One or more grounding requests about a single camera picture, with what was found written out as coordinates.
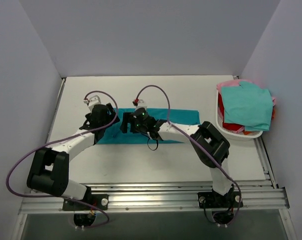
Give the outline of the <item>teal t-shirt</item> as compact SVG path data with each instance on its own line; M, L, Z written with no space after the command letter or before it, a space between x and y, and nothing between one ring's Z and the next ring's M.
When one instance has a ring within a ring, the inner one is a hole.
M148 108L150 116L157 120L166 120L168 110L166 108ZM199 125L200 114L197 110L171 109L169 119L171 122L183 125ZM128 131L122 133L121 122L118 122L105 130L104 136L97 143L100 145L142 145L147 143L147 137Z

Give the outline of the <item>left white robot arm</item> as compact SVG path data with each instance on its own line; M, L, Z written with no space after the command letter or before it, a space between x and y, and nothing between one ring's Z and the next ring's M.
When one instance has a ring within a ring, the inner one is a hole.
M32 190L74 199L74 204L81 210L88 209L95 200L90 187L69 179L69 163L99 142L106 129L120 121L111 103L95 104L85 118L75 138L42 147L35 152L26 181L27 187Z

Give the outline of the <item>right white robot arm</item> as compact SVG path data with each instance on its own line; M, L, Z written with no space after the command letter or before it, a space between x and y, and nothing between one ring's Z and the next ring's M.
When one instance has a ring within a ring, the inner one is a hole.
M214 203L225 206L231 201L231 177L223 162L229 156L229 141L205 121L202 124L187 125L173 123L169 120L155 119L144 107L138 107L133 112L124 112L120 130L123 133L142 134L157 143L175 141L190 143L199 160L208 168L212 178Z

